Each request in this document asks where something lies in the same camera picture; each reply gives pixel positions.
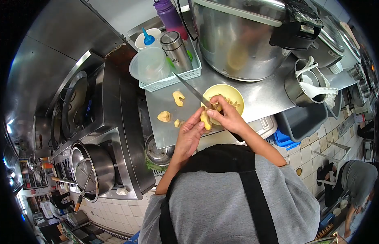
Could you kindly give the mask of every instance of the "apron strap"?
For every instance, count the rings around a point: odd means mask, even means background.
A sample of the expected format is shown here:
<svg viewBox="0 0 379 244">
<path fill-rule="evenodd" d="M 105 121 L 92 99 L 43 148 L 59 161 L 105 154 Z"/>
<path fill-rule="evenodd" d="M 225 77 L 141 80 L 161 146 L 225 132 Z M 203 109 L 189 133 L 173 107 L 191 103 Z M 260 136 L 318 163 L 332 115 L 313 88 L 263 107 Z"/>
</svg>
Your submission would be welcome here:
<svg viewBox="0 0 379 244">
<path fill-rule="evenodd" d="M 172 178 L 166 197 L 161 204 L 159 218 L 161 242 L 163 244 L 177 243 L 169 211 L 169 199 L 177 178 L 182 173 L 205 171 L 208 173 L 239 173 L 260 244 L 277 244 L 278 238 L 271 212 L 255 171 L 254 155 L 247 146 L 234 144 L 215 145 L 195 154 Z"/>
</svg>

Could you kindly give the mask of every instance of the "bottle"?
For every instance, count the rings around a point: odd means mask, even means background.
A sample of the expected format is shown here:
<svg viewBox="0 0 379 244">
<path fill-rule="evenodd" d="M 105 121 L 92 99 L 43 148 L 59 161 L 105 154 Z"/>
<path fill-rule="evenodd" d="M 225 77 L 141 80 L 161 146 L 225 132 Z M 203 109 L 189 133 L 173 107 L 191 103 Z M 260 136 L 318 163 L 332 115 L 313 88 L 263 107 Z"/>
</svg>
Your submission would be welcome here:
<svg viewBox="0 0 379 244">
<path fill-rule="evenodd" d="M 183 40 L 188 39 L 188 34 L 181 22 L 175 6 L 170 0 L 154 0 L 154 8 L 157 11 L 167 31 L 177 31 Z"/>
<path fill-rule="evenodd" d="M 178 73 L 192 70 L 192 63 L 180 33 L 177 31 L 167 32 L 161 36 L 160 43 Z"/>
</svg>

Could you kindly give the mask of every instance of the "knife blade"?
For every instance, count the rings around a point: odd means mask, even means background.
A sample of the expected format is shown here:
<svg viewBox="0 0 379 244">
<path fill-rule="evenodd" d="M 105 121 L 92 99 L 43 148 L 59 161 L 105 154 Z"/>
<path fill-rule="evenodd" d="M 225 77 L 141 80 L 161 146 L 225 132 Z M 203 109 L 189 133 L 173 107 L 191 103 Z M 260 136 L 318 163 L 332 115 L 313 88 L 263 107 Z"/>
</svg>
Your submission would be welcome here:
<svg viewBox="0 0 379 244">
<path fill-rule="evenodd" d="M 179 81 L 181 81 L 187 88 L 188 90 L 196 96 L 197 99 L 199 99 L 208 109 L 212 109 L 213 106 L 212 104 L 209 102 L 209 100 L 207 100 L 204 96 L 202 96 L 197 90 L 195 90 L 195 88 L 193 88 L 190 84 L 187 83 L 187 81 L 183 80 L 181 77 L 179 77 L 178 75 L 176 75 L 175 73 L 173 73 L 178 79 Z M 232 133 L 230 132 L 239 142 L 243 142 L 244 140 L 237 134 L 235 133 Z"/>
<path fill-rule="evenodd" d="M 183 80 L 180 76 L 176 75 L 175 73 L 173 73 L 178 79 L 179 81 L 181 81 L 187 88 L 188 90 L 197 98 L 199 99 L 199 101 L 201 101 L 208 109 L 212 109 L 213 106 L 212 104 L 205 98 L 202 96 L 202 94 L 200 94 L 197 90 L 195 90 L 195 88 L 193 88 L 190 84 L 187 83 L 187 81 Z"/>
</svg>

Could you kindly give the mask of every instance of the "white ladle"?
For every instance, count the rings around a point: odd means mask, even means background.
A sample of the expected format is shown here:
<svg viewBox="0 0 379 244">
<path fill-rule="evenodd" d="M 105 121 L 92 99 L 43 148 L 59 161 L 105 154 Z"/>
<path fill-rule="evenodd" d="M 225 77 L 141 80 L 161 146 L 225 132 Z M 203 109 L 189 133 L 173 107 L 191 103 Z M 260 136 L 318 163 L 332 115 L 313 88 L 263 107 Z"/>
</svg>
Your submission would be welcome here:
<svg viewBox="0 0 379 244">
<path fill-rule="evenodd" d="M 319 64 L 318 63 L 313 63 L 314 58 L 312 56 L 309 56 L 309 61 L 306 63 L 305 67 L 301 70 L 295 71 L 295 75 L 299 77 L 302 73 L 313 69 L 314 67 L 317 67 Z"/>
<path fill-rule="evenodd" d="M 315 87 L 311 84 L 305 82 L 299 82 L 302 87 L 304 93 L 310 98 L 313 99 L 317 95 L 322 94 L 334 94 L 337 95 L 339 93 L 337 88 L 334 87 Z"/>
</svg>

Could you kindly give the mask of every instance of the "white plastic basket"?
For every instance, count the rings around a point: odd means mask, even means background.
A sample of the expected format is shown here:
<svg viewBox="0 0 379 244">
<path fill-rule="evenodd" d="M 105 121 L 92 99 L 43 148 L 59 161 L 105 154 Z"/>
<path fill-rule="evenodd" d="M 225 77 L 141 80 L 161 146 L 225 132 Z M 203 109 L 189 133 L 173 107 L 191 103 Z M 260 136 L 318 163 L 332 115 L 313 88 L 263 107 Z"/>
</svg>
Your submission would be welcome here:
<svg viewBox="0 0 379 244">
<path fill-rule="evenodd" d="M 199 56 L 196 52 L 194 43 L 192 40 L 190 40 L 191 44 L 187 45 L 187 49 L 191 52 L 193 58 L 192 58 L 192 67 L 194 68 L 193 70 L 178 74 L 183 80 L 188 80 L 191 78 L 198 77 L 202 74 L 202 63 L 200 62 Z M 170 66 L 171 71 L 175 71 L 175 68 Z M 139 87 L 142 89 L 145 89 L 147 91 L 155 91 L 164 87 L 167 87 L 169 85 L 173 85 L 176 83 L 179 83 L 179 79 L 176 78 L 173 74 L 171 74 L 169 77 L 166 77 L 165 79 L 153 82 L 152 84 L 146 85 L 145 83 L 139 81 Z"/>
</svg>

